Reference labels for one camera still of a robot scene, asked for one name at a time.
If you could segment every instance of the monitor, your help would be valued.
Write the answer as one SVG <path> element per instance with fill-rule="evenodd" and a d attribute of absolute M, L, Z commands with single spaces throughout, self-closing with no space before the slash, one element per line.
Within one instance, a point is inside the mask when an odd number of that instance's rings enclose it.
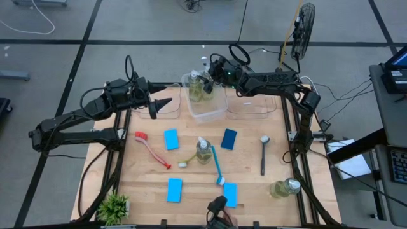
<path fill-rule="evenodd" d="M 407 69 L 407 46 L 390 58 L 385 66 L 388 69 Z"/>

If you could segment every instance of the white cable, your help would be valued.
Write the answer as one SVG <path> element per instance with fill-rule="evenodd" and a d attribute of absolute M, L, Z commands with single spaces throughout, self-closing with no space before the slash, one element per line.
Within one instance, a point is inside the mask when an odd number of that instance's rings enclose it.
<path fill-rule="evenodd" d="M 317 91 L 317 88 L 315 87 L 315 85 L 314 85 L 313 81 L 311 80 L 311 78 L 309 78 L 308 76 L 301 76 L 300 79 L 302 79 L 302 78 L 307 78 L 311 82 L 312 87 L 314 88 L 315 92 L 317 92 L 317 94 L 319 95 L 319 93 Z"/>
<path fill-rule="evenodd" d="M 40 34 L 40 35 L 49 35 L 49 34 L 51 34 L 51 33 L 55 30 L 54 24 L 51 22 L 50 19 L 48 19 L 48 18 L 43 14 L 43 12 L 41 12 L 41 10 L 38 9 L 38 7 L 37 7 L 36 3 L 34 2 L 34 0 L 31 0 L 31 2 L 33 3 L 34 7 L 38 10 L 38 12 L 39 12 L 42 16 L 44 16 L 45 19 L 46 19 L 47 21 L 49 21 L 49 23 L 51 23 L 51 25 L 52 25 L 52 30 L 51 30 L 50 32 L 22 31 L 22 30 L 14 29 L 14 28 L 10 27 L 10 26 L 7 25 L 6 23 L 4 23 L 2 20 L 0 20 L 0 22 L 1 22 L 3 25 L 5 25 L 7 28 L 9 28 L 9 29 L 11 29 L 11 30 L 14 30 L 14 31 L 16 31 L 16 32 L 23 32 L 23 33 L 28 33 L 28 34 Z"/>

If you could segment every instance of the red toothbrush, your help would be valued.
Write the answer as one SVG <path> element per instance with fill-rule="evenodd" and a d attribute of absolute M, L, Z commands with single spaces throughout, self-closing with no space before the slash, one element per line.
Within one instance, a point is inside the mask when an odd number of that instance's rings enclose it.
<path fill-rule="evenodd" d="M 161 159 L 161 158 L 160 158 L 156 153 L 154 153 L 153 150 L 150 148 L 150 146 L 149 146 L 148 143 L 147 143 L 147 134 L 145 134 L 145 133 L 143 133 L 143 132 L 136 131 L 136 132 L 134 133 L 134 135 L 135 135 L 135 140 L 136 140 L 136 141 L 139 141 L 139 142 L 143 143 L 145 146 L 147 146 L 148 151 L 150 151 L 151 155 L 152 155 L 156 160 L 158 160 L 158 162 L 160 162 L 161 164 L 163 164 L 164 166 L 166 166 L 167 169 L 170 169 L 170 168 L 171 168 L 171 165 L 167 164 L 167 163 L 165 162 L 165 160 Z"/>

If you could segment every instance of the blue sponge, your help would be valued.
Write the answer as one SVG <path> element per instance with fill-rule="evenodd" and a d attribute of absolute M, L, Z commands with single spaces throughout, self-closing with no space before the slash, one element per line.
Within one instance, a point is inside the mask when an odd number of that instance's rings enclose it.
<path fill-rule="evenodd" d="M 183 187 L 182 179 L 170 178 L 168 180 L 167 202 L 179 203 L 181 201 L 182 187 Z"/>
<path fill-rule="evenodd" d="M 223 185 L 223 195 L 228 199 L 227 207 L 237 207 L 237 184 L 225 183 Z"/>
<path fill-rule="evenodd" d="M 235 145 L 236 135 L 237 135 L 236 131 L 226 129 L 224 131 L 224 136 L 223 136 L 221 147 L 224 149 L 233 150 L 233 146 Z"/>
<path fill-rule="evenodd" d="M 165 147 L 167 150 L 179 148 L 177 130 L 171 129 L 164 131 Z"/>

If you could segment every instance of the white paper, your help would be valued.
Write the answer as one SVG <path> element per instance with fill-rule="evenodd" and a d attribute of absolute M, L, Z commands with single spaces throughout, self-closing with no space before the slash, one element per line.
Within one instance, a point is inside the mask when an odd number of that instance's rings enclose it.
<path fill-rule="evenodd" d="M 332 142 L 332 143 L 328 143 L 328 148 L 330 152 L 334 152 L 335 150 L 338 150 L 342 147 L 344 147 L 345 145 L 351 144 L 355 142 L 355 140 L 350 139 L 350 140 L 345 140 L 345 141 L 340 141 L 340 142 Z M 357 155 L 354 156 L 351 159 L 345 160 L 344 162 L 340 162 L 338 164 L 336 164 L 335 166 L 337 166 L 339 169 L 344 170 L 345 172 L 357 177 L 357 176 L 362 176 L 362 175 L 366 175 L 366 174 L 370 174 L 370 168 L 368 166 L 368 164 L 366 163 L 363 155 Z M 341 172 L 338 170 L 339 176 L 341 177 L 341 179 L 349 179 L 352 178 L 349 175 Z"/>

